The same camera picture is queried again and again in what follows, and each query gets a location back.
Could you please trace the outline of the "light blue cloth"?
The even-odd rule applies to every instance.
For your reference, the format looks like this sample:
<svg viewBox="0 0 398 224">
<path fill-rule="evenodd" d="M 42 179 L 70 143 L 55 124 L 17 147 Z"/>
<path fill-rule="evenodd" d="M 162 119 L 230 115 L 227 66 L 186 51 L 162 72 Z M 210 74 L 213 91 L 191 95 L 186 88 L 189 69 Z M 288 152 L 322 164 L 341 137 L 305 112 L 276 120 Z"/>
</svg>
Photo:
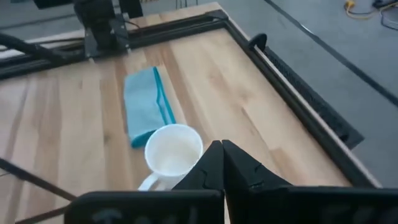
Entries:
<svg viewBox="0 0 398 224">
<path fill-rule="evenodd" d="M 176 123 L 157 67 L 127 75 L 123 98 L 127 135 L 133 148 L 145 146 L 156 130 Z"/>
</svg>

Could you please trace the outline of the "white mug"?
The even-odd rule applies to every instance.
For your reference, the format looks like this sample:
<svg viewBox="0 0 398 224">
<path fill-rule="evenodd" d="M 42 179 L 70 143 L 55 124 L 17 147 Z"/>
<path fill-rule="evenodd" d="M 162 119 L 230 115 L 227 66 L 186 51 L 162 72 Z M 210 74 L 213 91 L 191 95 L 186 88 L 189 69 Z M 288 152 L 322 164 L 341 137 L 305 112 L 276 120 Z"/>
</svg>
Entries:
<svg viewBox="0 0 398 224">
<path fill-rule="evenodd" d="M 197 164 L 203 155 L 200 135 L 184 124 L 170 124 L 156 130 L 144 148 L 151 175 L 139 191 L 170 190 Z"/>
</svg>

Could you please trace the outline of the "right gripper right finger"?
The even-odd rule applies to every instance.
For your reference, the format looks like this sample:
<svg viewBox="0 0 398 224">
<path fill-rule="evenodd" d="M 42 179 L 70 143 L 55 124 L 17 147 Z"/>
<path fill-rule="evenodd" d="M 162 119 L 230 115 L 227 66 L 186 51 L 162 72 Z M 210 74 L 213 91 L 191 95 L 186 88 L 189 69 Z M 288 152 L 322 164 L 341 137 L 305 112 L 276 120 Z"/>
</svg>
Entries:
<svg viewBox="0 0 398 224">
<path fill-rule="evenodd" d="M 224 191 L 231 224 L 398 224 L 398 190 L 298 186 L 229 140 Z"/>
</svg>

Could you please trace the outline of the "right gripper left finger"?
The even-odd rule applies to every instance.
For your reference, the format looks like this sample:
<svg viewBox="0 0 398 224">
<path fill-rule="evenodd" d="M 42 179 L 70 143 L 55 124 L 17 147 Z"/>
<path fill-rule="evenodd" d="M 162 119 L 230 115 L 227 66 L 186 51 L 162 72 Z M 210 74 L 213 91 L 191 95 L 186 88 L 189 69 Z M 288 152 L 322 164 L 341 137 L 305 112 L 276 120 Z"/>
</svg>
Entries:
<svg viewBox="0 0 398 224">
<path fill-rule="evenodd" d="M 213 141 L 172 189 L 89 192 L 68 205 L 64 224 L 223 224 L 224 149 Z"/>
</svg>

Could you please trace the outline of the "black aluminium table frame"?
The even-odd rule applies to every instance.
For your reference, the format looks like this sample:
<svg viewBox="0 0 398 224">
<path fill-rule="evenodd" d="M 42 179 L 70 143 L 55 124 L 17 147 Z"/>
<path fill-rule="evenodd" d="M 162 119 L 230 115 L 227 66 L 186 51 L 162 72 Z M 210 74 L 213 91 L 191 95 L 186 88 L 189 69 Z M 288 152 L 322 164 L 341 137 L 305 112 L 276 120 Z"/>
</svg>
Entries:
<svg viewBox="0 0 398 224">
<path fill-rule="evenodd" d="M 126 75 L 160 70 L 179 123 L 229 139 L 297 185 L 379 182 L 217 6 L 139 19 L 125 55 L 50 68 L 0 57 L 0 157 L 73 194 L 134 189 L 149 173 L 127 140 Z"/>
</svg>

